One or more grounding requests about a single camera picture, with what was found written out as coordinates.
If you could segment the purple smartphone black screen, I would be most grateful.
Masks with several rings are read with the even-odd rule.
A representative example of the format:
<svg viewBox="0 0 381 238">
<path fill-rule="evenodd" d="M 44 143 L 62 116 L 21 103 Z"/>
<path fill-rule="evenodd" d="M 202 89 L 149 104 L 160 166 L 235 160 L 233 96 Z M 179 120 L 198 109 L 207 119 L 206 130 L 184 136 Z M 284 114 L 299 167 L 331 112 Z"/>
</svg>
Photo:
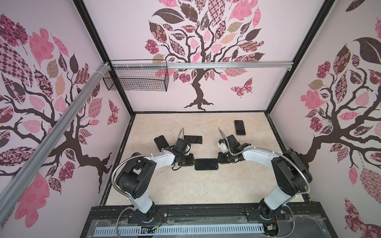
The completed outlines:
<svg viewBox="0 0 381 238">
<path fill-rule="evenodd" d="M 242 120 L 235 120 L 234 125 L 236 135 L 242 135 Z"/>
</svg>

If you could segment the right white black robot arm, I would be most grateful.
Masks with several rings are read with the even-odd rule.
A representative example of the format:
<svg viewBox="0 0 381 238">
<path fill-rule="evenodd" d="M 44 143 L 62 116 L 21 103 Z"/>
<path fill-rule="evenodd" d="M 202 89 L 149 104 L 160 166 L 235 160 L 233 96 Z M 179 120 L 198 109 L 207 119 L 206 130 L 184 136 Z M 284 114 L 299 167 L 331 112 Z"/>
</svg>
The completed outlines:
<svg viewBox="0 0 381 238">
<path fill-rule="evenodd" d="M 293 150 L 274 152 L 248 143 L 240 144 L 233 135 L 219 140 L 218 147 L 221 149 L 217 158 L 220 164 L 249 161 L 273 170 L 277 185 L 260 201 L 258 208 L 264 220 L 272 219 L 276 211 L 294 197 L 311 190 L 312 175 Z"/>
</svg>

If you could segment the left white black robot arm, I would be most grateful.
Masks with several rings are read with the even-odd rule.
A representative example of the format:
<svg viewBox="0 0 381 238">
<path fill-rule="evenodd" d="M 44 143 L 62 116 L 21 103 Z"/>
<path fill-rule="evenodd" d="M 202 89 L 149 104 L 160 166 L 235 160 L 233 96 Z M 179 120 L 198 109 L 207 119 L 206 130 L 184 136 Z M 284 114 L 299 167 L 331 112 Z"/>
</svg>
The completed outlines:
<svg viewBox="0 0 381 238">
<path fill-rule="evenodd" d="M 154 172 L 175 165 L 193 166 L 195 159 L 190 150 L 191 144 L 179 138 L 168 148 L 162 148 L 159 153 L 135 153 L 113 170 L 112 187 L 128 198 L 136 210 L 143 214 L 150 213 L 154 202 L 146 191 Z"/>
</svg>

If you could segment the black phone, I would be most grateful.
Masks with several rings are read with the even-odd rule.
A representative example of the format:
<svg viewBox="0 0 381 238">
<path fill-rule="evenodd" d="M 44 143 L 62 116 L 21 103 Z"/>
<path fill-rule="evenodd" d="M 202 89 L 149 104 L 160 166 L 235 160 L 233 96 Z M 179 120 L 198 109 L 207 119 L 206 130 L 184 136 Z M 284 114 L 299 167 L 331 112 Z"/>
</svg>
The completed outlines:
<svg viewBox="0 0 381 238">
<path fill-rule="evenodd" d="M 203 168 L 219 168 L 217 159 L 196 159 L 195 167 L 203 167 Z"/>
</svg>

